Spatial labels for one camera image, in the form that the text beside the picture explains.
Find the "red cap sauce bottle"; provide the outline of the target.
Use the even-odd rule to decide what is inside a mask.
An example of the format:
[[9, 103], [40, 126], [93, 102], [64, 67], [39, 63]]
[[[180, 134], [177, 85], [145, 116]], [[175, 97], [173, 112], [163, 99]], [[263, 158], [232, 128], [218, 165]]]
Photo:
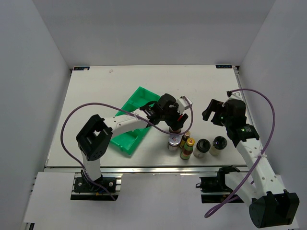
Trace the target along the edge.
[[172, 131], [175, 133], [178, 133], [179, 130], [181, 130], [184, 126], [185, 121], [188, 119], [187, 114], [182, 114], [178, 118], [175, 118], [173, 121], [170, 122], [169, 127]]

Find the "silver lid glass jar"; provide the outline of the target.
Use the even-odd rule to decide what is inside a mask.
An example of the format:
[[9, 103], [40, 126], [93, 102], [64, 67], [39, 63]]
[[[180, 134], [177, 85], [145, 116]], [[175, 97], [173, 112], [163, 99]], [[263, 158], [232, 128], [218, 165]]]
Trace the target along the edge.
[[168, 139], [168, 150], [169, 151], [176, 151], [180, 145], [181, 136], [180, 135], [170, 135]]

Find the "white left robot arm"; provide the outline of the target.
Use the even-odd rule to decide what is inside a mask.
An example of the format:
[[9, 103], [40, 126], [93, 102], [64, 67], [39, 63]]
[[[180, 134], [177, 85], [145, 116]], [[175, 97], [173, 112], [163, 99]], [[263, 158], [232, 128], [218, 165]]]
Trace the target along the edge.
[[83, 156], [85, 186], [90, 191], [97, 191], [101, 187], [100, 159], [112, 138], [148, 127], [154, 127], [162, 133], [177, 135], [185, 121], [194, 118], [194, 115], [187, 115], [186, 110], [192, 110], [189, 98], [181, 96], [175, 99], [166, 93], [158, 101], [150, 101], [132, 112], [123, 111], [119, 116], [91, 116], [76, 136]]

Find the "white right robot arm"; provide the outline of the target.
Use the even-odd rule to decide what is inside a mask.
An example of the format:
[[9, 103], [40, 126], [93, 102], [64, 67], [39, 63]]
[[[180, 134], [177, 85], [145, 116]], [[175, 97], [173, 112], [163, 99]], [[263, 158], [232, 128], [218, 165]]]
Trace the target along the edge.
[[243, 183], [236, 194], [248, 206], [253, 224], [257, 228], [292, 224], [299, 198], [277, 179], [255, 127], [247, 123], [246, 104], [239, 99], [228, 99], [224, 103], [212, 99], [202, 113], [203, 119], [211, 112], [214, 112], [211, 122], [226, 128], [227, 136], [251, 170], [254, 184]]

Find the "yellow label brown bottle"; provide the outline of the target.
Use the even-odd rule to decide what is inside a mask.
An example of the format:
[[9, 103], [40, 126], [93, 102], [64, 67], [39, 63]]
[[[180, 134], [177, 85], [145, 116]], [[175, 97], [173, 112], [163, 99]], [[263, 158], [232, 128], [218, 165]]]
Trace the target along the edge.
[[190, 138], [190, 131], [187, 131], [182, 135], [179, 147], [182, 148], [189, 138]]

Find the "black grinder white jar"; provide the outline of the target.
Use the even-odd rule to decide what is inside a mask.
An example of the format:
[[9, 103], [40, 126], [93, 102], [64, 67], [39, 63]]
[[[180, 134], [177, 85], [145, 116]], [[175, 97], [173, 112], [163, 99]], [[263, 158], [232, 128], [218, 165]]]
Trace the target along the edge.
[[217, 136], [214, 138], [209, 153], [213, 156], [218, 156], [227, 146], [225, 137]]

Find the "green label sauce bottle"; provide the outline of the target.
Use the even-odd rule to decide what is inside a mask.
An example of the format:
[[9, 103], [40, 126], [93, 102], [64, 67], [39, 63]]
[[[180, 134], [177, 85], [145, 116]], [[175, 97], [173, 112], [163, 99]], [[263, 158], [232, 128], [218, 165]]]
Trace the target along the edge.
[[193, 138], [188, 138], [183, 147], [181, 148], [180, 157], [183, 160], [188, 160], [193, 153], [195, 140]]

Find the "black lid spice jar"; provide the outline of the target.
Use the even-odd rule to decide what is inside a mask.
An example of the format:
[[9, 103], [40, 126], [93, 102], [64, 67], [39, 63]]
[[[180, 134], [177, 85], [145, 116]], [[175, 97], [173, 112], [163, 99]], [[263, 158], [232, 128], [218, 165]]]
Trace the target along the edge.
[[205, 154], [210, 150], [211, 144], [207, 139], [200, 139], [195, 147], [195, 150], [193, 151], [194, 157], [198, 159], [202, 159]]

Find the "blue label sticker right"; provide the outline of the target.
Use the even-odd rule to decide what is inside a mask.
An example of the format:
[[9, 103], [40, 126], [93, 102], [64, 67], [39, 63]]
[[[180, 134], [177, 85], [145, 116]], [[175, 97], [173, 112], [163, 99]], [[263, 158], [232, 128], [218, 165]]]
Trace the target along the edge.
[[221, 65], [215, 65], [215, 67], [216, 67], [217, 69], [232, 69], [232, 68], [233, 68], [232, 65], [223, 65], [223, 64], [221, 64]]

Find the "blue label sticker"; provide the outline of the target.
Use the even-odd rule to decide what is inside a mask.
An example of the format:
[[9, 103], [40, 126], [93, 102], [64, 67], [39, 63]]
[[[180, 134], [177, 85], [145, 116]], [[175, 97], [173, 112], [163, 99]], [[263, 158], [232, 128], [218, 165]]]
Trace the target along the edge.
[[216, 67], [217, 69], [232, 69], [232, 68], [233, 68], [232, 65], [223, 65], [223, 64], [221, 64], [221, 65], [215, 65], [215, 67]]
[[88, 71], [90, 69], [89, 66], [85, 66], [85, 67], [74, 67], [73, 71]]

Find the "green plastic divided bin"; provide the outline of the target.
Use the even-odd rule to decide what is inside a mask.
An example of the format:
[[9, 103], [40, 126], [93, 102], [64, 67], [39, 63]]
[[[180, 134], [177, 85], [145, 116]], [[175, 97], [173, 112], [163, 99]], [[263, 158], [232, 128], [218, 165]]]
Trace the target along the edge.
[[[127, 112], [133, 112], [150, 101], [158, 101], [160, 97], [161, 96], [140, 86], [125, 102], [121, 109]], [[118, 147], [122, 152], [131, 156], [149, 130], [150, 128], [144, 128], [121, 134], [112, 138], [111, 143]]]

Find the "blue label sticker left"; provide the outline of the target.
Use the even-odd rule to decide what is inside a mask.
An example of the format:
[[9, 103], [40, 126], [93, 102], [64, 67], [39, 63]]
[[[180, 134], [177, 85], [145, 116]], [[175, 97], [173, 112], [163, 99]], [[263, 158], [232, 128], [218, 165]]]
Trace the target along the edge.
[[73, 71], [88, 71], [90, 69], [89, 66], [85, 66], [85, 67], [74, 67]]

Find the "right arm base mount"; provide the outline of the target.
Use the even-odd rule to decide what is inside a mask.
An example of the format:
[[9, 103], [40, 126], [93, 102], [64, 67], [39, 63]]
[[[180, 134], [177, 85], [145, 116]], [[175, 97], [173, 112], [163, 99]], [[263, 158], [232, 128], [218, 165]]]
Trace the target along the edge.
[[200, 182], [195, 187], [201, 190], [201, 202], [203, 204], [220, 204], [232, 192], [232, 189], [218, 184], [217, 176], [200, 177]]

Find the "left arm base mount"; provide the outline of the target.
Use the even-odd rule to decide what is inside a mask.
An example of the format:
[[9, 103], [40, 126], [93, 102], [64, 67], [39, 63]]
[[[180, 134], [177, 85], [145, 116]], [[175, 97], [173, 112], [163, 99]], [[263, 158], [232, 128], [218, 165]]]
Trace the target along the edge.
[[96, 180], [107, 191], [89, 182], [81, 175], [74, 178], [71, 190], [71, 200], [78, 201], [116, 201], [120, 190], [120, 180], [116, 177], [101, 177]]

